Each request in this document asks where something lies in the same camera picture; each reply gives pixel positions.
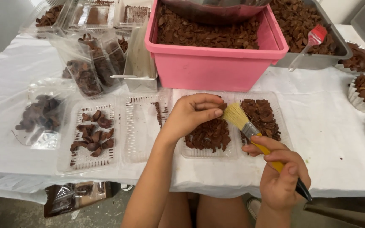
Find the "metal scoop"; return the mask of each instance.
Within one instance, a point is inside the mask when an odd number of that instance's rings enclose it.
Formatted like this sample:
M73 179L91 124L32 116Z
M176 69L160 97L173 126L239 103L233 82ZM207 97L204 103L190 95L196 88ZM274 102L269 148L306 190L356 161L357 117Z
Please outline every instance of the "metal scoop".
M272 0L161 0L187 20L210 25L243 22L262 11Z

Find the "white tablecloth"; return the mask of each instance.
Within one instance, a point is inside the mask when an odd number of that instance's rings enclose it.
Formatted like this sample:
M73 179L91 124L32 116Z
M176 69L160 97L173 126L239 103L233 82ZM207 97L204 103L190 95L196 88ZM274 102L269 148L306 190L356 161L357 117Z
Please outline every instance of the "white tablecloth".
M345 39L353 40L351 27L339 26L339 30ZM57 151L30 150L18 143L11 128L23 111L29 81L61 75L62 70L56 50L44 40L17 36L0 54L0 196L44 203L41 189L54 183L136 184L144 168L144 163L121 164L62 178L54 176ZM347 99L352 78L333 67L293 73L269 67L251 89L276 93L293 147L307 163L313 197L365 196L365 114ZM116 92L127 92L127 87ZM171 190L222 198L246 192L259 195L264 164L261 157L218 161L176 155Z

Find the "pink plastic bin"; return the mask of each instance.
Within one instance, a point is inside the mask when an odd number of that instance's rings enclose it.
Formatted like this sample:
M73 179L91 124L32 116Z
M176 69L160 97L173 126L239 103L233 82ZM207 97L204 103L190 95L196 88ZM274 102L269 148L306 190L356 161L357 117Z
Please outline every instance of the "pink plastic bin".
M270 6L257 17L259 50L204 48L156 44L154 0L147 26L145 44L155 60L162 86L167 88L249 91L270 64L276 64L288 51L288 45Z

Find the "finger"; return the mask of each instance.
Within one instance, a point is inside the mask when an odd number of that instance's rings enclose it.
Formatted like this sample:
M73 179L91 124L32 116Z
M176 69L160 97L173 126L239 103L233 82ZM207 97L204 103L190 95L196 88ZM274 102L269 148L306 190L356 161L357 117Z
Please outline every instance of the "finger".
M279 191L282 191L286 198L295 198L295 188L298 181L298 164L295 162L287 163L280 173L277 180L276 187Z
M297 163L299 168L299 178L301 178L302 182L307 188L311 186L311 178L309 177L307 166L302 157L297 152L276 150L272 151L271 154L264 156L264 160L266 162L280 161L284 164L290 162Z
M191 113L192 119L196 125L200 125L207 121L213 120L223 115L223 111L220 108L211 108L204 111L196 111Z
M217 108L217 107L219 107L219 104L211 103L211 102L204 102L204 103L201 103L201 104L196 104L195 105L195 110L196 111L202 111L202 110Z
M289 150L288 147L277 140L269 138L267 136L252 136L250 140L253 143L267 147L269 151L273 150Z
M209 93L197 93L191 96L187 96L189 103L195 107L196 104L201 104L204 102L211 102L216 104L222 104L223 100L219 96L209 94Z
M253 144L243 145L242 151L248 153L252 157L263 154L263 152Z

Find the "yellow paintbrush handle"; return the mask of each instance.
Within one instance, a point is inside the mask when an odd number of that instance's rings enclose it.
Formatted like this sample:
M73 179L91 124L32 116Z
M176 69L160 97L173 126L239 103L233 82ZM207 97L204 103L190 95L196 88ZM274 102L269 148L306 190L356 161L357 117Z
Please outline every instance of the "yellow paintbrush handle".
M261 149L261 151L264 153L264 155L267 155L267 154L270 154L270 151L265 147L265 146L262 146L262 145L258 145L256 143L253 143L256 147L258 147L259 149ZM274 162L271 162L272 166L278 171L278 172L281 172L281 170L283 170L284 168L284 164L282 162L279 162L279 161L274 161Z

